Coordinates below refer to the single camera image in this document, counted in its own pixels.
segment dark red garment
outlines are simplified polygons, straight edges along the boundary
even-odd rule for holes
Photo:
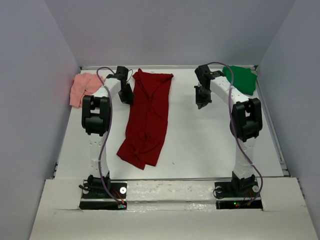
[[[134,100],[125,130],[125,140],[117,155],[144,169],[157,164],[168,126],[169,91],[173,74],[143,72],[133,75]]]

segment gray wall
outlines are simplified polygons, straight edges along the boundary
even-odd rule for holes
[[[46,0],[81,66],[258,64],[294,0]]]
[[[27,240],[79,68],[43,0],[1,1],[0,34],[0,239]]]
[[[320,237],[320,1],[297,0],[259,66],[285,162]]]

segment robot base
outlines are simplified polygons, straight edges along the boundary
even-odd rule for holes
[[[103,188],[95,191],[82,189],[79,208],[82,210],[125,210],[127,208],[127,202],[125,201],[127,183],[111,181],[109,192],[117,198],[117,202]]]
[[[255,176],[239,179],[232,172],[231,181],[221,181],[214,183],[213,195],[217,199],[224,198],[254,198],[259,190]]]

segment folded red fabric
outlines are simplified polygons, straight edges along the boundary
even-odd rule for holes
[[[173,76],[141,69],[133,75],[134,100],[130,106],[125,140],[117,155],[140,169],[146,164],[155,166],[164,145]]]

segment folded green fabric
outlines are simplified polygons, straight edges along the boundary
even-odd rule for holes
[[[253,74],[250,68],[240,66],[230,66],[230,68],[234,75],[234,87],[241,93],[252,96],[256,90],[257,75]],[[231,72],[229,69],[224,67],[222,72],[225,74],[228,81],[231,82]]]

